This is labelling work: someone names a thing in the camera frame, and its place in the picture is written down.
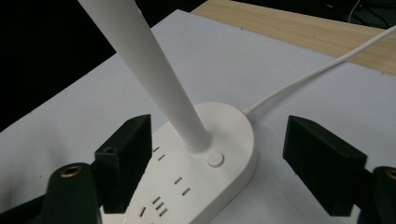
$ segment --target white pole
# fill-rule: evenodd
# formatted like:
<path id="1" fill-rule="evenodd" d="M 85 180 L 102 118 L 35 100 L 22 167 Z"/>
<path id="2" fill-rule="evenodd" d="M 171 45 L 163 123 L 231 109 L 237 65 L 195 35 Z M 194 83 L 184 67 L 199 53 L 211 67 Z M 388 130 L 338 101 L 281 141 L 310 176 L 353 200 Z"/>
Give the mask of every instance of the white pole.
<path id="1" fill-rule="evenodd" d="M 78 0 L 186 144 L 198 154 L 210 135 L 134 0 Z"/>

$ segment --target white power strip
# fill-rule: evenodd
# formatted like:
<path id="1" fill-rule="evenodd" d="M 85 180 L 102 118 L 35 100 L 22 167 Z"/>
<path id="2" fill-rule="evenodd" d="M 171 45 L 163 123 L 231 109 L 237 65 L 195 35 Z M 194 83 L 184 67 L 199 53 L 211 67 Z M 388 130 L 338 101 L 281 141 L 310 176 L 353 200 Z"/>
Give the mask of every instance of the white power strip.
<path id="1" fill-rule="evenodd" d="M 195 107 L 210 132 L 202 154 L 187 152 L 168 122 L 153 135 L 153 154 L 125 215 L 105 224 L 207 223 L 249 182 L 257 164 L 253 130 L 238 109 L 222 103 Z"/>

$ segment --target dark background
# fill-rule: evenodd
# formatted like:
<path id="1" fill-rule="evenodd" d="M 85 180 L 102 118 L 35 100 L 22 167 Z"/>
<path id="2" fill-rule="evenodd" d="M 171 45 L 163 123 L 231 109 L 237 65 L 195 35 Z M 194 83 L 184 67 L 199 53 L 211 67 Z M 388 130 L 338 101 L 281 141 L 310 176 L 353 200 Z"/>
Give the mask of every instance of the dark background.
<path id="1" fill-rule="evenodd" d="M 137 0 L 136 3 L 148 25 L 152 27 L 174 10 L 190 12 L 204 1 Z M 357 1 L 240 2 L 347 21 L 350 10 Z M 394 25 L 395 2 L 361 1 L 351 22 L 379 28 Z M 115 50 L 77 0 L 1 1 L 0 132 L 83 77 L 114 53 Z"/>

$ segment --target power outlet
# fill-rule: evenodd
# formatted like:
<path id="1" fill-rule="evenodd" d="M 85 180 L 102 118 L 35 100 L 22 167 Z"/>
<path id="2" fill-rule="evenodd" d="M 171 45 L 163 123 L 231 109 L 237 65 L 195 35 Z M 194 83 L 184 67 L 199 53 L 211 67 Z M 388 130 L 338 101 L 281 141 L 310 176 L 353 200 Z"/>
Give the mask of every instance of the power outlet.
<path id="1" fill-rule="evenodd" d="M 124 215 L 105 224 L 207 223 L 249 182 L 257 155 L 246 116 L 222 103 L 195 107 L 212 139 L 191 155 L 168 122 L 153 134 L 153 154 Z"/>

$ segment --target round white button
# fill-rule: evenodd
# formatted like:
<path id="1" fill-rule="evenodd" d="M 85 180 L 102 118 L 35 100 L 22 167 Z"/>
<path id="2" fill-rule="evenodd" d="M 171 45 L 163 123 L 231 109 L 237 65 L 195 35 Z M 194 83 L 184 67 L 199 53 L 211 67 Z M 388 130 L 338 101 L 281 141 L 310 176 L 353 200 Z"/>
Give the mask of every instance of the round white button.
<path id="1" fill-rule="evenodd" d="M 212 153 L 207 158 L 207 163 L 213 168 L 218 168 L 224 163 L 224 155 L 220 152 Z"/>

